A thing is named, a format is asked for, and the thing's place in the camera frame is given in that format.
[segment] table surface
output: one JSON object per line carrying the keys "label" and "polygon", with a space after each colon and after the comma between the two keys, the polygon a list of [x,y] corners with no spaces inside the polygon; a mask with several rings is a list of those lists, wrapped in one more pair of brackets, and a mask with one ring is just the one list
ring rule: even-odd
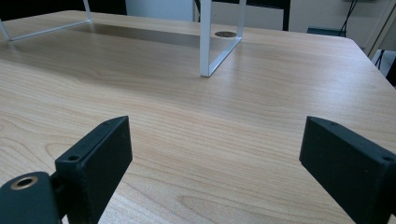
{"label": "table surface", "polygon": [[[6,25],[17,34],[83,17]],[[212,42],[216,54],[228,40]],[[306,116],[396,152],[396,90],[345,38],[246,28],[205,78],[199,23],[93,14],[1,39],[0,67],[0,184],[52,174],[96,125],[129,116],[134,161],[102,223],[353,223],[299,162]]]}

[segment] cable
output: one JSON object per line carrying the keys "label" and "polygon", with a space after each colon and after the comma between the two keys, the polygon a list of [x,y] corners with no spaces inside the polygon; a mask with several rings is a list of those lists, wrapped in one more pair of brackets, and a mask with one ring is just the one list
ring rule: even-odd
{"label": "cable", "polygon": [[384,52],[385,52],[385,50],[384,49],[382,49],[381,50],[381,53],[379,54],[379,56],[378,56],[378,59],[376,60],[376,62],[375,62],[375,66],[377,66],[378,67],[378,70],[381,70],[381,63],[382,63],[382,57],[384,56]]}
{"label": "cable", "polygon": [[341,27],[341,30],[338,33],[338,36],[341,36],[341,34],[344,32],[344,37],[347,37],[347,21],[349,20],[349,17],[352,14],[352,12],[355,9],[355,6],[357,4],[358,4],[358,0],[352,0],[352,2],[350,3],[349,11],[346,15],[346,21],[344,22],[343,26]]}

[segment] wooden table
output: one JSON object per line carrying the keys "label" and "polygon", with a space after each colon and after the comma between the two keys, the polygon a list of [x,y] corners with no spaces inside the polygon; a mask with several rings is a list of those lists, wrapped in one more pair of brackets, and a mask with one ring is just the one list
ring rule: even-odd
{"label": "wooden table", "polygon": [[[7,25],[26,32],[83,16]],[[0,184],[53,173],[97,124],[128,115],[134,161],[102,223],[353,223],[298,160],[308,115],[396,152],[396,91],[353,41],[246,28],[204,78],[199,23],[93,17],[1,41]],[[217,54],[228,41],[212,43]]]}

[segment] white metal frame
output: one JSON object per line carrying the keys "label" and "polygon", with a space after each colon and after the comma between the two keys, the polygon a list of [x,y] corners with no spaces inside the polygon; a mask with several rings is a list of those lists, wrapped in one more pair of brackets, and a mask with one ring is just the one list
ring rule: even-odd
{"label": "white metal frame", "polygon": [[0,19],[0,31],[3,33],[3,35],[4,35],[4,37],[6,38],[7,41],[14,41],[14,40],[19,40],[19,39],[24,39],[24,38],[27,38],[27,37],[31,37],[31,36],[34,36],[34,35],[42,35],[42,34],[45,34],[45,33],[48,33],[48,32],[61,30],[61,29],[67,28],[67,27],[76,26],[76,25],[80,25],[82,23],[89,22],[89,21],[92,20],[90,5],[88,4],[88,0],[82,0],[82,1],[84,2],[85,12],[87,13],[87,20],[85,20],[85,21],[73,22],[73,23],[70,23],[70,24],[63,25],[63,26],[49,28],[47,30],[38,31],[38,32],[27,34],[27,35],[18,35],[18,36],[15,36],[15,37],[11,37],[8,34],[6,26],[3,24],[3,22]]}
{"label": "white metal frame", "polygon": [[[61,30],[67,27],[80,25],[85,22],[92,20],[90,5],[88,0],[83,0],[85,11],[87,13],[87,20],[74,22],[66,24],[63,26],[50,28],[44,31],[34,32],[28,35],[19,35],[16,37],[11,37],[8,34],[6,26],[0,19],[0,31],[3,33],[7,41],[24,39],[34,35],[42,35],[44,33]],[[219,65],[224,61],[224,59],[233,51],[235,46],[241,41],[242,35],[244,33],[244,23],[245,23],[245,9],[247,0],[239,0],[239,19],[236,30],[235,40],[230,43],[222,53],[211,63],[209,61],[210,54],[210,31],[211,31],[211,12],[212,12],[212,0],[201,0],[201,36],[200,36],[200,73],[202,77],[210,77],[213,72],[219,67]]]}
{"label": "white metal frame", "polygon": [[241,41],[244,33],[245,11],[247,0],[239,0],[239,19],[236,29],[236,37],[219,56],[210,63],[210,28],[212,0],[201,0],[201,36],[200,36],[200,72],[202,77],[210,77],[219,67],[224,59],[233,51],[235,46]]}

